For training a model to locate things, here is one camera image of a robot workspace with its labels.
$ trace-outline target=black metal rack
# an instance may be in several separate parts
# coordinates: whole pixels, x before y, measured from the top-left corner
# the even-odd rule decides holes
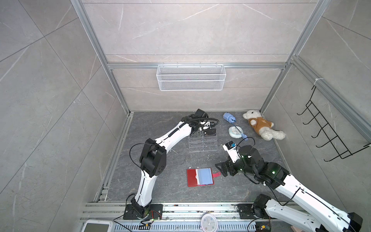
[[[369,143],[369,144],[363,146],[362,149],[360,149],[360,150],[358,150],[358,151],[356,151],[356,152],[351,153],[350,150],[348,149],[348,147],[344,144],[344,142],[341,140],[341,138],[339,137],[339,135],[336,133],[336,131],[335,131],[335,130],[332,128],[332,126],[328,123],[327,119],[323,116],[323,114],[319,111],[319,109],[316,107],[316,105],[312,102],[312,97],[313,97],[314,91],[316,90],[316,87],[313,86],[312,89],[313,89],[313,92],[312,92],[311,98],[310,98],[309,101],[305,104],[305,106],[306,106],[305,110],[304,110],[301,114],[297,114],[297,115],[302,115],[306,110],[308,110],[308,111],[311,113],[311,115],[313,116],[313,118],[312,118],[308,123],[303,123],[303,124],[304,124],[304,125],[308,125],[308,124],[309,124],[311,121],[313,121],[313,119],[314,119],[314,120],[316,120],[316,122],[318,123],[318,125],[321,127],[321,129],[319,130],[318,134],[317,134],[316,136],[314,136],[314,137],[312,136],[312,138],[317,138],[318,135],[320,134],[320,132],[323,131],[323,132],[325,133],[327,139],[328,139],[328,141],[327,141],[325,144],[323,144],[322,146],[317,146],[317,145],[316,145],[316,147],[320,148],[320,147],[323,147],[324,145],[326,145],[326,144],[328,144],[328,143],[331,143],[331,145],[333,146],[333,148],[334,148],[335,151],[337,152],[338,156],[336,156],[336,157],[334,157],[334,158],[332,158],[332,159],[330,159],[330,160],[325,160],[325,159],[324,159],[324,161],[329,162],[329,161],[331,161],[331,160],[336,159],[337,157],[340,157],[341,159],[345,159],[345,158],[347,158],[347,157],[349,157],[349,156],[354,155],[354,154],[357,153],[357,152],[360,152],[360,151],[362,151],[362,150],[364,150],[364,149],[370,147],[369,145],[370,145],[371,143]],[[317,113],[316,115],[314,115],[313,112],[309,109],[309,106],[311,106],[311,105],[314,106],[314,107],[316,108],[316,110],[318,111],[318,113]],[[325,124],[324,126],[321,126],[321,124],[318,122],[318,120],[317,120],[317,118],[316,118],[318,115],[321,115],[322,118],[326,121],[326,124]],[[330,139],[330,137],[328,136],[328,134],[325,132],[324,128],[325,128],[326,126],[329,126],[329,127],[331,128],[331,130],[335,133],[336,136],[335,136],[334,138]],[[332,143],[332,141],[333,141],[335,138],[339,138],[339,140],[341,141],[341,143],[342,143],[342,144],[344,145],[344,147],[347,149],[345,152],[343,152],[343,153],[340,154],[339,151],[336,149],[335,145]],[[347,152],[349,152],[349,155],[347,155],[347,156],[345,156],[345,157],[341,157],[341,155],[343,155],[343,154],[345,154],[345,153],[347,153]]]

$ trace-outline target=red wire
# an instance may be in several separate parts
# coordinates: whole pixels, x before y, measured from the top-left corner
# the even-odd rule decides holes
[[[152,211],[152,215],[153,215],[153,212],[155,212],[155,213],[157,213],[158,215],[160,215],[160,219],[162,219],[161,214],[159,214],[157,211],[153,210],[153,211]]]

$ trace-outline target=metal rail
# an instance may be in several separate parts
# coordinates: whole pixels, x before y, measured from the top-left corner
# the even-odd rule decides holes
[[[115,90],[115,93],[116,93],[116,95],[117,95],[117,97],[118,97],[118,99],[119,99],[119,101],[122,105],[122,108],[124,109],[126,114],[129,114],[130,110],[128,108],[128,104],[125,101],[124,95],[122,94],[122,92],[120,90],[120,87],[117,83],[116,78],[114,77],[112,71],[109,69],[109,67],[107,65],[108,62],[107,62],[106,56],[103,52],[103,49],[102,49],[102,47],[99,43],[98,38],[97,38],[97,36],[94,32],[94,29],[91,25],[91,22],[88,18],[88,14],[86,13],[84,6],[82,5],[80,0],[71,0],[71,3],[73,5],[73,7],[75,8],[77,16],[79,16],[79,19],[82,23],[82,26],[84,27],[84,29],[86,31],[86,34],[88,35],[88,38],[89,38],[91,44],[93,45],[93,48],[95,50],[96,55],[98,56],[98,59],[102,63],[102,67],[103,67],[104,71],[106,72],[106,74],[108,76],[108,79],[111,82],[112,87]]]
[[[178,222],[199,221],[207,212],[211,212],[218,221],[246,221],[240,219],[237,204],[252,204],[253,202],[158,202],[163,204],[162,221],[171,220]],[[305,212],[295,202],[289,202],[296,210]],[[125,212],[125,202],[87,203],[80,215],[80,222],[88,219],[118,218]]]
[[[368,142],[371,142],[371,124],[359,113],[347,100],[345,100],[328,82],[317,74],[300,57],[294,56],[292,62],[295,67],[327,98],[336,109],[362,134]]]
[[[273,99],[274,95],[276,94],[278,88],[280,87],[283,79],[285,78],[288,70],[290,69],[292,63],[291,58],[298,55],[301,49],[304,47],[305,42],[308,40],[309,36],[313,32],[314,28],[316,27],[318,21],[320,20],[321,16],[325,12],[325,9],[330,4],[331,0],[319,0],[316,7],[313,10],[312,15],[310,16],[308,23],[306,24],[303,32],[301,33],[298,41],[296,42],[295,47],[292,49],[292,52],[287,59],[286,68],[281,71],[278,75],[276,81],[274,82],[272,88],[270,89],[268,96],[264,100],[262,107],[260,108],[260,112],[264,113],[267,110],[267,107],[271,100]]]
[[[134,113],[130,113],[128,116],[125,117],[124,123],[123,123],[122,128],[121,128],[121,132],[118,136],[118,139],[117,139],[117,142],[116,142],[116,145],[115,145],[115,150],[114,150],[110,160],[108,161],[109,166],[108,166],[107,170],[105,171],[104,177],[102,179],[101,188],[99,189],[97,195],[95,196],[95,199],[94,199],[95,202],[97,202],[99,200],[105,200],[106,199],[106,196],[107,196],[107,193],[108,193],[108,188],[109,188],[109,185],[111,183],[114,171],[116,169],[118,158],[120,157],[120,153],[121,153],[122,147],[124,145],[126,135],[128,134],[130,123],[131,123],[131,120],[133,118],[133,114]]]
[[[108,63],[110,69],[123,69],[123,68],[145,68],[145,69],[157,69],[158,65],[176,65],[176,64],[188,64],[188,65],[207,65],[207,64],[218,64],[224,65],[225,68],[281,68],[286,67],[286,63],[275,63],[275,62],[122,62],[122,63]]]

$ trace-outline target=cable tie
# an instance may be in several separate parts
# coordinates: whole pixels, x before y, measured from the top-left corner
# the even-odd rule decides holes
[[[323,78],[316,78],[316,79],[314,80],[314,83],[313,83],[313,85],[315,85],[315,84],[316,84],[316,82],[317,82],[318,80],[321,80],[321,79],[323,79]]]

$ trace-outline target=clock face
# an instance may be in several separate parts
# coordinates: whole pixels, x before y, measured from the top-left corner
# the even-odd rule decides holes
[[[231,131],[234,134],[241,134],[241,132],[239,132],[236,127],[232,127]]]
[[[206,232],[215,232],[218,228],[218,222],[213,215],[206,214],[201,219],[201,227]]]
[[[243,133],[241,127],[233,126],[228,129],[228,133],[232,138],[241,138],[242,137],[241,132]]]

